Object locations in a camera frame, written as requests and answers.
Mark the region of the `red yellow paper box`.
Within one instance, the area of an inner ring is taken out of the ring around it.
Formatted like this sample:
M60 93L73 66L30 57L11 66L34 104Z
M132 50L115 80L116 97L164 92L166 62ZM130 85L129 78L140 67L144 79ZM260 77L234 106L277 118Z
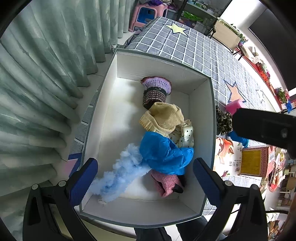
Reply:
M275 147L250 147L242 150L240 175L267 177L274 169Z

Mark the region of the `pink foam sponge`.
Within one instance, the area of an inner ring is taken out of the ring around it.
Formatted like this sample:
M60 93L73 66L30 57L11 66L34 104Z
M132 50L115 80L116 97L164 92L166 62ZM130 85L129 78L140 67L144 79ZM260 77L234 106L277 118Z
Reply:
M245 108L244 103L240 99L237 99L235 101L229 102L225 106L226 111L228 113L230 113L231 115L233 115L234 113L236 113L237 109L240 109L240 108Z

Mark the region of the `folding chair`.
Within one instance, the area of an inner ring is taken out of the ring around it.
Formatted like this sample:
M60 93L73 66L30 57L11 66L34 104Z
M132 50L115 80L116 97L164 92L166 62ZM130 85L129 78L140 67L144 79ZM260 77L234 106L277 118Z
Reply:
M244 52L241 48L241 40L243 35L233 26L229 25L227 22L221 18L217 18L210 31L210 38L214 38L230 52L235 55L237 53L241 54L239 60L244 56Z

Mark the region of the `white polka dot cloth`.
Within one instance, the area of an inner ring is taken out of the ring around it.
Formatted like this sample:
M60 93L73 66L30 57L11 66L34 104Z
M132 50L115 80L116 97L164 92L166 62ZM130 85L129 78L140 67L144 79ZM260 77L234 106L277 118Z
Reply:
M182 124L176 126L175 130L169 134L170 140L178 147L194 147L194 128L190 120L185 120Z

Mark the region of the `purple knitted hat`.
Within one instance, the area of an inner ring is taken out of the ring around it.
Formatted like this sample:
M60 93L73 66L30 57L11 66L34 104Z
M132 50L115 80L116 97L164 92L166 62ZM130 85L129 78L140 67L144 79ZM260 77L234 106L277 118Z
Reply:
M171 82L159 76L148 76L140 81L144 87L142 105L149 110L155 102L166 102L166 97L171 94Z

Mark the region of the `metal shelf rack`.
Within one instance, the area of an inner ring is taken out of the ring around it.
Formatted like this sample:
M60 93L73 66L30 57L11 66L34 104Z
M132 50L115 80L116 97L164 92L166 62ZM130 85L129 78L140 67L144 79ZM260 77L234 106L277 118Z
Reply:
M175 1L178 7L176 20L181 18L200 22L208 30L221 17L232 1Z

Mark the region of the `green curtain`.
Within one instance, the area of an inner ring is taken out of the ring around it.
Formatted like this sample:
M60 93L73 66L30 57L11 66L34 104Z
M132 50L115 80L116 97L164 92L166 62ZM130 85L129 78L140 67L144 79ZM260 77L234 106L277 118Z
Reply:
M127 32L136 1L31 1L1 36L1 219L23 238L32 185L55 177L64 135L97 63Z

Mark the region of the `pink knitted sock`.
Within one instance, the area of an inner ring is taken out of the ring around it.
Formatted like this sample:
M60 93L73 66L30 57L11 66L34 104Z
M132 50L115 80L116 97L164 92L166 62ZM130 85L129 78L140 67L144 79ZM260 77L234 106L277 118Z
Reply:
M187 184L184 175L168 175L152 170L151 177L161 197L167 197L172 193L181 194Z

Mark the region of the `blue mesh cloth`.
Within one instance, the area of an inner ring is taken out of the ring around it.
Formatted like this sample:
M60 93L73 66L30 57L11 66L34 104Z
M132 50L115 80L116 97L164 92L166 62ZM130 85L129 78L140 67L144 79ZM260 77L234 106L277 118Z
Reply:
M240 142L243 145L243 147L248 147L249 140L247 138L240 137L234 130L232 132L229 132L228 136L231 138L231 140Z

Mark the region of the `leopard print scrunchie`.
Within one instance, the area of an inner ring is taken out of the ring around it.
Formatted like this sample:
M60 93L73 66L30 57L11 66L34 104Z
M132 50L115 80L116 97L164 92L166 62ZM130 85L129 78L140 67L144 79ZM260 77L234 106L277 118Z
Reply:
M224 113L219 106L216 106L216 128L217 135L222 136L233 131L231 113Z

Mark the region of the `white storage box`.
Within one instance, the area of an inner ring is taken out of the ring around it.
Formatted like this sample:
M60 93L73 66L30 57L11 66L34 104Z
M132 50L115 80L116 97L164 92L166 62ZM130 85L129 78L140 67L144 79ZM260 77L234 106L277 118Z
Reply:
M141 51L120 49L114 54L94 109L85 147L85 157L98 161L98 177L110 171L128 144L139 145L144 128L144 87L140 80L160 76L170 80L169 103L177 105L194 128L194 157L213 166L216 118L211 78L188 65ZM182 194L160 197L150 175L135 179L126 191L107 204L88 193L82 214L88 218L128 227L175 225L201 216L206 196L193 166L185 171L187 185Z

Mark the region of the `pink plastic stool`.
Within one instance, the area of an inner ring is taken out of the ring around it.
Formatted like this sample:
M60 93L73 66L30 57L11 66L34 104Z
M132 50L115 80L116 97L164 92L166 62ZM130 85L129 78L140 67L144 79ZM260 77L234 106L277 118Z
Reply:
M167 16L168 5L160 4L158 6L151 6L148 3L137 3L128 30L130 32L136 31L143 27L148 22L160 16Z

